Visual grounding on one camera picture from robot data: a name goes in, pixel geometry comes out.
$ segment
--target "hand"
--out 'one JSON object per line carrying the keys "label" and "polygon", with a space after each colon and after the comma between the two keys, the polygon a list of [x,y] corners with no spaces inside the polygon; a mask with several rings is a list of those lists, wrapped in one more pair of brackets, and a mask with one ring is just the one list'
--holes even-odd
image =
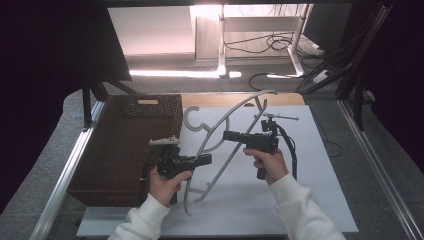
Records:
{"label": "hand", "polygon": [[190,171],[182,172],[173,179],[167,179],[159,175],[157,167],[150,171],[149,192],[162,205],[169,207],[174,193],[180,191],[181,182],[190,178]]}
{"label": "hand", "polygon": [[243,149],[243,152],[248,156],[253,156],[255,159],[253,165],[256,168],[259,169],[265,167],[265,181],[268,185],[273,184],[289,173],[286,162],[284,161],[283,153],[280,149],[277,149],[274,154],[261,152],[252,148],[245,148]]}

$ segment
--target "gray carpet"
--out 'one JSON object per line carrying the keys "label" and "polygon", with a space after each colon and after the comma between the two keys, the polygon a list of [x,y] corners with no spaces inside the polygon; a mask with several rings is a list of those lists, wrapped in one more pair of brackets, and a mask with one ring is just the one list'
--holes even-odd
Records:
{"label": "gray carpet", "polygon": [[[213,62],[174,62],[175,65],[192,66],[193,69],[213,69]],[[130,67],[136,60],[129,60]],[[243,73],[234,79],[177,79],[161,80],[135,78],[128,83],[140,92],[252,92],[247,84],[253,73],[275,72],[290,74],[290,64],[275,64],[257,60],[234,61],[230,68]],[[258,88],[272,88],[280,92],[293,91],[300,80],[255,79]],[[342,186],[359,233],[346,234],[347,239],[408,239],[387,197],[379,185],[372,169],[349,128],[336,100],[333,98],[337,82],[320,91],[305,96],[306,103],[316,116],[321,136],[327,143],[331,163]],[[109,92],[122,91],[107,85]],[[1,239],[28,239],[50,197],[55,183],[72,151],[83,127],[81,92],[70,95],[64,103],[64,113],[49,143],[40,155],[33,170],[19,191],[0,216]],[[364,106],[364,127],[375,150],[383,161],[394,184],[401,192],[415,215],[421,229],[424,229],[424,176],[413,161],[376,119],[370,106]],[[77,239],[78,222],[85,206],[67,196],[58,214],[49,239]]]}

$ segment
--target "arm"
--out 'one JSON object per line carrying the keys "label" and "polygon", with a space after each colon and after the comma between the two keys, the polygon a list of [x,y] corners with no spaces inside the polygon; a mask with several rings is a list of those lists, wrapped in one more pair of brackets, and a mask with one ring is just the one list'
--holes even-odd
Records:
{"label": "arm", "polygon": [[158,239],[160,225],[169,213],[172,195],[179,191],[181,182],[191,177],[191,172],[182,172],[167,180],[160,176],[157,169],[150,171],[149,191],[146,201],[140,208],[131,209],[125,222],[118,225],[108,240],[144,240]]}
{"label": "arm", "polygon": [[273,155],[254,149],[244,149],[244,153],[255,158],[255,167],[266,168],[265,180],[277,200],[277,213],[290,239],[345,239],[318,206],[311,189],[299,185],[288,172],[281,150]]}

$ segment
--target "sleeve cuff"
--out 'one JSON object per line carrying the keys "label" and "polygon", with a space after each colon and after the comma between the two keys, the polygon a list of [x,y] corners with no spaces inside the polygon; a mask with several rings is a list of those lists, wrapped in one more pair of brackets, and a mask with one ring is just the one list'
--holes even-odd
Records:
{"label": "sleeve cuff", "polygon": [[146,201],[137,209],[139,216],[142,216],[143,219],[149,219],[150,224],[158,228],[169,212],[170,209],[159,203],[150,193]]}
{"label": "sleeve cuff", "polygon": [[305,191],[305,188],[297,183],[291,173],[280,178],[268,188],[274,194],[278,205],[291,201]]}

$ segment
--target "person's right hand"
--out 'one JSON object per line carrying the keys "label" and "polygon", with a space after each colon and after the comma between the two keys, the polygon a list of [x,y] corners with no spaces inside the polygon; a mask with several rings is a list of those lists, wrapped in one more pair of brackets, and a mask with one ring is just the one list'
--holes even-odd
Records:
{"label": "person's right hand", "polygon": [[273,184],[289,173],[286,162],[284,161],[283,153],[280,149],[277,149],[274,154],[261,152],[252,148],[245,148],[243,149],[243,152],[248,156],[253,156],[255,159],[253,165],[256,168],[259,169],[265,167],[265,181],[268,185]]}

